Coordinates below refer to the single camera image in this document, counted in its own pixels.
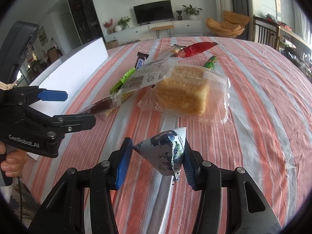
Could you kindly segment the person's left hand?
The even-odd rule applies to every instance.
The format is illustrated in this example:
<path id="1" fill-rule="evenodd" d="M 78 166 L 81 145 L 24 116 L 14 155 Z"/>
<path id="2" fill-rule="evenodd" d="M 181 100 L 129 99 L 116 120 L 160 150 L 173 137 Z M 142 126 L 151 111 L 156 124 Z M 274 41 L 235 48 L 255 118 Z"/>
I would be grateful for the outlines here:
<path id="1" fill-rule="evenodd" d="M 27 162 L 27 153 L 23 150 L 15 150 L 7 154 L 1 163 L 1 170 L 7 177 L 18 177 Z"/>

